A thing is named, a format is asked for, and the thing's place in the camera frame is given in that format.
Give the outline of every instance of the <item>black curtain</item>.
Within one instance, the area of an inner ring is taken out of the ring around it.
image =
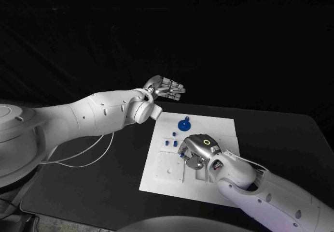
[[[2,99],[65,104],[160,74],[180,103],[310,115],[334,146],[331,5],[113,4],[0,2]]]

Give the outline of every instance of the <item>blue knob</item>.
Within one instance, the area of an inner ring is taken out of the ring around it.
[[[185,120],[182,120],[182,121],[179,122],[177,127],[179,127],[179,129],[180,129],[182,131],[189,131],[189,129],[190,129],[190,127],[192,127],[190,122],[189,122],[189,117],[186,117]]]

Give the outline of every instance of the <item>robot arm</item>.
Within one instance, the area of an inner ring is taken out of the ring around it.
[[[187,149],[192,157],[185,155]],[[222,196],[274,232],[334,231],[334,210],[291,181],[269,171],[255,170],[210,136],[185,139],[179,154],[190,168],[206,164]]]
[[[144,88],[95,93],[71,104],[33,109],[0,104],[0,187],[25,177],[67,141],[110,134],[149,117],[157,120],[163,109],[154,99],[179,100],[185,92],[157,75]]]

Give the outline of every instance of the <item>blue object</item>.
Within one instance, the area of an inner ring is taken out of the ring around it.
[[[185,120],[182,120],[182,121],[179,122],[177,127],[179,127],[179,129],[180,129],[182,131],[189,131],[189,129],[190,129],[190,127],[192,127],[190,122],[189,122],[189,117],[186,117]]]

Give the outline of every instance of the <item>black fabric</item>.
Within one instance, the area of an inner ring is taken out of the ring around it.
[[[308,116],[169,102],[157,104],[166,112],[234,118],[242,156],[298,184],[334,208],[334,154]],[[113,230],[143,219],[177,215],[268,232],[241,209],[138,190],[154,124],[150,119],[115,132],[110,151],[91,166],[45,166],[23,198],[22,210]],[[88,154],[67,163],[84,165],[95,160],[110,138],[111,135]],[[97,139],[84,137],[62,144],[52,159],[82,151]]]
[[[310,115],[333,145],[333,41],[316,1],[3,0],[0,99],[65,104],[160,74],[183,103]]]

